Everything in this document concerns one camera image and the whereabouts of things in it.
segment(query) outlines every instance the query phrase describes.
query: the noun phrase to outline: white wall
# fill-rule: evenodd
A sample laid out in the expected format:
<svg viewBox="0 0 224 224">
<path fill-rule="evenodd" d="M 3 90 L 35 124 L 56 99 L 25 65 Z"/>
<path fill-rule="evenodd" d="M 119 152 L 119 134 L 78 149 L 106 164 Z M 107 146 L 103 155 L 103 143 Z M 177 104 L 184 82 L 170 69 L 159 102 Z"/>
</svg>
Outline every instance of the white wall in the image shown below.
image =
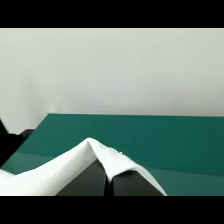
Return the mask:
<svg viewBox="0 0 224 224">
<path fill-rule="evenodd" d="M 224 115 L 224 29 L 0 29 L 0 117 Z"/>
</svg>

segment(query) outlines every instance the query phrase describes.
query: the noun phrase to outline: white cloth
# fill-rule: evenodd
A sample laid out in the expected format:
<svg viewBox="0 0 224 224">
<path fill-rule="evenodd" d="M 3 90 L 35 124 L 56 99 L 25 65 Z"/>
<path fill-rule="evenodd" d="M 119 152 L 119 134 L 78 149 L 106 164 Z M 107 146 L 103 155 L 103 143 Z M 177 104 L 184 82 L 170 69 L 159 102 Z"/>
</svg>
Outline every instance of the white cloth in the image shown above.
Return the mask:
<svg viewBox="0 0 224 224">
<path fill-rule="evenodd" d="M 76 147 L 36 169 L 7 176 L 0 182 L 0 195 L 56 195 L 97 158 L 103 165 L 109 181 L 120 173 L 134 170 L 166 195 L 145 168 L 92 138 L 85 139 Z"/>
</svg>

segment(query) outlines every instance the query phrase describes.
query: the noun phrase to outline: green table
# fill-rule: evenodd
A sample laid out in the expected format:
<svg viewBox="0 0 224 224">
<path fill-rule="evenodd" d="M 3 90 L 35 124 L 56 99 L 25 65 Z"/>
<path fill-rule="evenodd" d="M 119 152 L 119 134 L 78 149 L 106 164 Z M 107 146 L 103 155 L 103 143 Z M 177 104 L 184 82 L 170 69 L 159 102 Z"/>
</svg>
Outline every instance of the green table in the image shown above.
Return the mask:
<svg viewBox="0 0 224 224">
<path fill-rule="evenodd" d="M 224 195 L 224 117 L 49 114 L 2 169 L 18 174 L 92 137 L 147 168 L 168 195 Z"/>
</svg>

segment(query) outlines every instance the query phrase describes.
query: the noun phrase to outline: green board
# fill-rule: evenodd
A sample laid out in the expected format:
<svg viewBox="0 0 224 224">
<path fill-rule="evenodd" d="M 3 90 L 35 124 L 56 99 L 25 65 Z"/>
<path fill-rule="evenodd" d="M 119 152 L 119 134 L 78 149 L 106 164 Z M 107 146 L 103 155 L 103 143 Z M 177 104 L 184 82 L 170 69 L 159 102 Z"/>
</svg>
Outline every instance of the green board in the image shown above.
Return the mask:
<svg viewBox="0 0 224 224">
<path fill-rule="evenodd" d="M 92 137 L 151 170 L 168 194 L 195 195 L 213 181 L 200 192 L 224 195 L 223 134 L 223 117 L 49 114 L 2 168 L 33 169 Z"/>
</svg>

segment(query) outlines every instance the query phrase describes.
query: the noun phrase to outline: white strip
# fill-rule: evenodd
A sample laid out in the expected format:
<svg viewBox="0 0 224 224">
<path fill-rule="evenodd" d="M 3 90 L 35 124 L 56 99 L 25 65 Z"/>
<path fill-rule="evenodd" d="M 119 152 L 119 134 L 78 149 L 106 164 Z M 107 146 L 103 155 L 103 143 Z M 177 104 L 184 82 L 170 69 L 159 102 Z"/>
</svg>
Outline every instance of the white strip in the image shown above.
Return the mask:
<svg viewBox="0 0 224 224">
<path fill-rule="evenodd" d="M 127 170 L 135 170 L 166 195 L 146 169 L 92 138 L 85 139 L 76 147 L 36 169 L 2 181 L 0 195 L 56 195 L 97 158 L 102 163 L 109 180 Z"/>
</svg>

